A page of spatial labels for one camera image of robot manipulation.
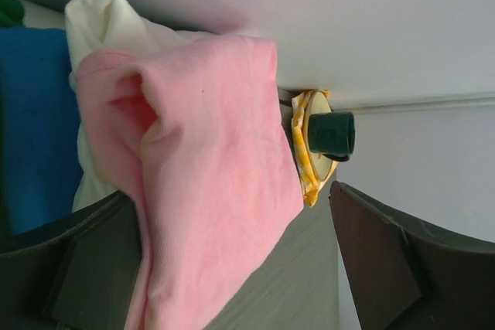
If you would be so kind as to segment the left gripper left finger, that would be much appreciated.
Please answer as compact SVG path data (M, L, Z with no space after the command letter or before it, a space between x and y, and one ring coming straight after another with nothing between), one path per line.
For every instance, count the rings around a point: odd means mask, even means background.
M142 260L134 203L115 192L1 240L3 329L123 329Z

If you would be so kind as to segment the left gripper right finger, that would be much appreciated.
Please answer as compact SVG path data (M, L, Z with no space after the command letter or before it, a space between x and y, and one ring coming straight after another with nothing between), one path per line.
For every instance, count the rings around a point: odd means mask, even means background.
M342 182L329 204L363 329L492 329L494 245Z

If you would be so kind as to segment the blue t shirt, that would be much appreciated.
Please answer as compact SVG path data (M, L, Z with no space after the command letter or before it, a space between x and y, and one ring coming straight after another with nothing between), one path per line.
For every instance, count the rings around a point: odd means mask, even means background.
M62 29L1 30L2 178L14 234L72 211L80 115Z

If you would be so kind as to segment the orange checkered cloth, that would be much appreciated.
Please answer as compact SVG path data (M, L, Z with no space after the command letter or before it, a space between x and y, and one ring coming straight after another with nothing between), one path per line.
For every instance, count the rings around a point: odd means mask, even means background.
M312 208L319 192L335 172L337 162L309 150L309 116L331 113L328 90L305 90L292 98L292 140L304 203Z

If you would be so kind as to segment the dark green mug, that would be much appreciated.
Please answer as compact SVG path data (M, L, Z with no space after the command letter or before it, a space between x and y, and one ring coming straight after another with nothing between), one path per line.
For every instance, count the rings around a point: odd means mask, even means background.
M308 125L308 143L312 153L336 162L350 159L356 140L355 120L351 112L312 114Z

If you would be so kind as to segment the pink t shirt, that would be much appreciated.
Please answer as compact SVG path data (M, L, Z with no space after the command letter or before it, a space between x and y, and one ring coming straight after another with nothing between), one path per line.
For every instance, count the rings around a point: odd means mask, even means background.
M302 211L266 39L210 36L77 70L99 176L135 204L142 262L125 326L202 329Z

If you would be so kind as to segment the green t shirt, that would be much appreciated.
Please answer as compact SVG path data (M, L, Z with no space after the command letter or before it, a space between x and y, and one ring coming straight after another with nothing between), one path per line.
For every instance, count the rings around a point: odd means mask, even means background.
M0 0L0 26L2 28L23 27L25 9L19 0Z

